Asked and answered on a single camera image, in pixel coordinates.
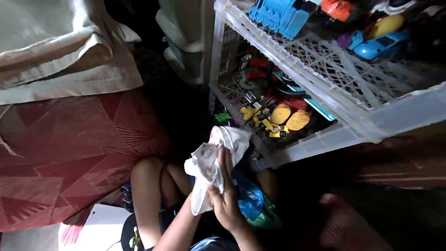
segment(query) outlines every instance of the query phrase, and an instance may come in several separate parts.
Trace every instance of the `knee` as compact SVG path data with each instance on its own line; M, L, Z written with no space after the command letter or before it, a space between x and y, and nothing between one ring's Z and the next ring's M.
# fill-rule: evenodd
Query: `knee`
M135 179L138 176L158 177L164 162L157 157L146 157L138 161L133 167L130 179Z

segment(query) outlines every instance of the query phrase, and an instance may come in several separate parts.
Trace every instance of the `white plastic crate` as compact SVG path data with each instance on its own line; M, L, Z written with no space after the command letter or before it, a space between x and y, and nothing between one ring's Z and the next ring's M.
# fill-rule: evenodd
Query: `white plastic crate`
M244 40L232 35L232 40L237 37L238 42L234 43L232 50L227 49L225 35L233 33L224 28L225 24L338 119L337 124L273 153L261 134L255 134L253 142L266 157L261 166L278 166L361 142L379 142L446 119L443 109L446 107L446 82L438 84L438 79L444 80L441 69L410 61L371 65L348 54L332 41L319 38L309 27L304 27L296 39L289 41L268 28L254 24L231 2L217 0L214 8L210 87L226 107L231 106L233 115L238 114L239 106L245 105L243 102L246 100L243 99L243 89L237 87L236 76L228 79L224 74L242 67L222 64L220 56L240 53L236 44ZM244 59L250 58L247 55L252 56L253 53L246 54Z
M446 112L439 109L445 106L446 84L429 82L429 67L413 67L428 69L420 74L404 64L373 66L320 39L308 27L290 42L277 34L271 37L271 31L265 32L267 28L254 24L226 0L217 0L214 8L215 26L228 24L370 142L446 119ZM432 87L414 91L427 86ZM389 120L395 114L400 120Z

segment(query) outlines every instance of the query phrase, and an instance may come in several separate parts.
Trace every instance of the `leg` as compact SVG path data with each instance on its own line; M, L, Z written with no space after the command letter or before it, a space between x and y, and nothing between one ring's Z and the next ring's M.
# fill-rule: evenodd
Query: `leg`
M132 197L136 222L145 248L153 247L161 238L158 221L160 192L158 188L160 171L164 160L142 159L132 170ZM161 190L166 207L180 202L182 196L175 183L186 196L192 191L190 180L180 167L168 164L163 171Z
M271 169L264 169L256 173L260 189L266 194L268 199L275 204L279 197L277 176Z

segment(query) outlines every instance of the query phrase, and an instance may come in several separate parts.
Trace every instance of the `red patterned cushion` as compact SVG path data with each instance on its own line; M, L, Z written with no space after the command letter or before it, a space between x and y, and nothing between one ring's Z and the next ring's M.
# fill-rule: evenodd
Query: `red patterned cushion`
M0 106L0 231L59 223L170 140L140 89Z

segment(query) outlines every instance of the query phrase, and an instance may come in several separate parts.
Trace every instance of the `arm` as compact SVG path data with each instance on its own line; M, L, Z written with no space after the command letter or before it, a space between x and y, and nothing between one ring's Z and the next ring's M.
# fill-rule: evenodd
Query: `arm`
M237 198L235 197L234 186L231 178L231 154L228 149L220 148L218 154L220 166L224 179L223 194L213 185L209 185L211 203L214 205L215 216L222 226L227 229L235 238L240 251L261 251L263 250L255 235L251 232L246 218L240 211Z
M186 251L190 249L201 215L194 216L190 210L189 194L178 215L155 245L153 251Z

